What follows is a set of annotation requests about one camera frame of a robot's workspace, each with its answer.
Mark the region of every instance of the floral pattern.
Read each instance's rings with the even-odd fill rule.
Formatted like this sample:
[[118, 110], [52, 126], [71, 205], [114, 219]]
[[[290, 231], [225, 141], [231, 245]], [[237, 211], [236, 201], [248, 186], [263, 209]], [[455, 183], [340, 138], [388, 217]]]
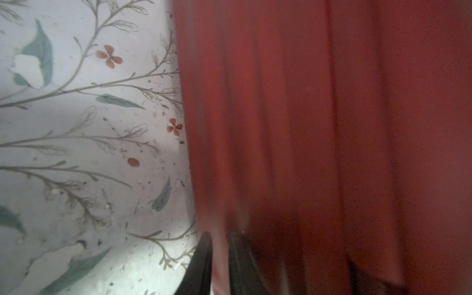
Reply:
[[168, 7], [0, 0], [0, 294], [179, 284], [197, 237]]
[[101, 50], [97, 50], [96, 55], [100, 59], [107, 59], [105, 64], [110, 68], [115, 68], [115, 63], [121, 65], [123, 63], [123, 59], [118, 56], [113, 56], [113, 52], [115, 49], [111, 45], [104, 45], [106, 52]]
[[184, 128], [184, 125], [182, 125], [182, 124], [177, 124], [176, 125], [176, 119], [175, 118], [170, 119], [169, 122], [172, 124], [172, 126], [167, 126], [167, 132], [170, 133], [170, 132], [174, 131], [174, 135], [179, 136], [180, 131]]

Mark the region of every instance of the red flower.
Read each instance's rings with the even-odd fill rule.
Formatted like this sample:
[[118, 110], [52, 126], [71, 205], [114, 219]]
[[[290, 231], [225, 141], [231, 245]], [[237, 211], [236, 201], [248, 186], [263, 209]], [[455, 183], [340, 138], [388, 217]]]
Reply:
[[180, 135], [179, 130], [182, 130], [182, 128], [184, 128], [184, 125], [182, 124], [176, 125], [175, 118], [170, 119], [169, 122], [172, 124], [172, 126], [167, 126], [167, 132], [174, 131], [174, 135], [179, 136]]
[[113, 51], [115, 51], [113, 46], [104, 45], [103, 47], [105, 47], [105, 50], [107, 52], [97, 50], [97, 57], [100, 59], [107, 59], [107, 61], [105, 62], [107, 66], [109, 66], [110, 68], [115, 68], [115, 64], [113, 62], [116, 62], [117, 64], [121, 64], [123, 62], [122, 58], [118, 56], [113, 56]]

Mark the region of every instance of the red curtain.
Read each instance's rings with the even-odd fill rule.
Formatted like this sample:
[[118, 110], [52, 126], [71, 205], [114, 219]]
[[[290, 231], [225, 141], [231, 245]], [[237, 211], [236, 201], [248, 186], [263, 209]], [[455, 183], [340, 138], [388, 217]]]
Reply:
[[229, 295], [244, 230], [274, 294], [472, 276], [468, 0], [174, 0], [199, 230]]

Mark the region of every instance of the floral wallpaper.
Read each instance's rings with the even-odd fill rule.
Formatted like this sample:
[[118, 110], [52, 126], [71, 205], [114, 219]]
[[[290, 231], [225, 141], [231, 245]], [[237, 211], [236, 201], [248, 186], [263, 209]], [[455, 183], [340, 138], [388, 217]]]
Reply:
[[0, 0], [0, 295], [173, 294], [197, 242], [168, 0]]

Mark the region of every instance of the red dot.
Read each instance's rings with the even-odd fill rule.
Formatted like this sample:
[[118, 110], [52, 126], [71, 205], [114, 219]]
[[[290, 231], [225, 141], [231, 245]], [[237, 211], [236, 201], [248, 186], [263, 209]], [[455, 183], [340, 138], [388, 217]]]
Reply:
[[129, 158], [128, 159], [128, 164], [131, 166], [131, 167], [139, 167], [139, 161], [135, 158]]

